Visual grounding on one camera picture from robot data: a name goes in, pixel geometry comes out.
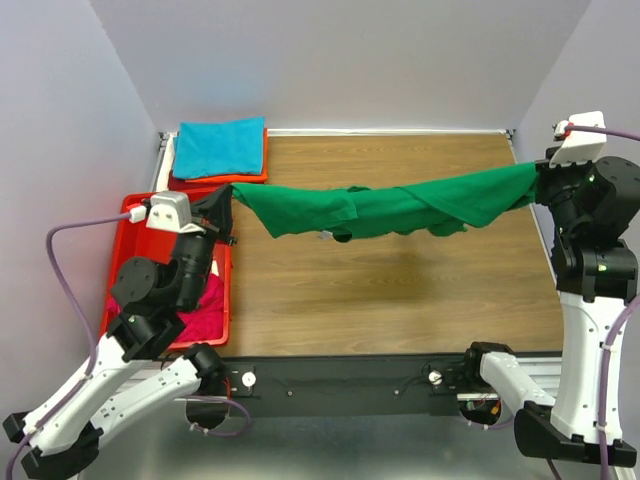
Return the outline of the green t-shirt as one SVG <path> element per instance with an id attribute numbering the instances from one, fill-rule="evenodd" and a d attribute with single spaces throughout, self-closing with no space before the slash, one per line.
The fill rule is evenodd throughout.
<path id="1" fill-rule="evenodd" d="M 236 183 L 233 195 L 271 237 L 328 232 L 347 243 L 425 230 L 438 237 L 484 228 L 536 200 L 534 164 L 519 164 L 423 183 L 328 190 Z"/>

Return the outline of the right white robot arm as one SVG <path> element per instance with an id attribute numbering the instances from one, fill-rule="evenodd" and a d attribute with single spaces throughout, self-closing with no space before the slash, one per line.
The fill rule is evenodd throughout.
<path id="1" fill-rule="evenodd" d="M 512 350 L 474 342 L 460 379 L 492 388 L 514 415 L 526 457 L 632 468 L 637 451 L 623 438 L 618 413 L 623 328 L 639 306 L 639 263 L 621 236 L 639 211 L 639 167 L 606 156 L 583 165 L 536 165 L 537 203 L 554 221 L 551 263 L 564 338 L 558 391 L 550 396 Z"/>

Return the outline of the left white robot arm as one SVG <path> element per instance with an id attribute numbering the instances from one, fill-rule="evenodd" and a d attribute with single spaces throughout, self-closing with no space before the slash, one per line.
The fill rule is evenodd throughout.
<path id="1" fill-rule="evenodd" d="M 30 479 L 70 479 L 141 415 L 180 397 L 224 392 L 223 360 L 206 343 L 193 344 L 153 377 L 120 388 L 183 332 L 181 314 L 199 307 L 215 248 L 235 241 L 232 193 L 223 186 L 192 201 L 182 192 L 160 192 L 97 219 L 99 225 L 127 221 L 173 233 L 173 249 L 165 263 L 134 256 L 120 267 L 111 288 L 119 313 L 99 339 L 90 339 L 87 360 L 39 407 L 4 420 L 8 439 L 18 446 L 6 478 L 20 464 Z"/>

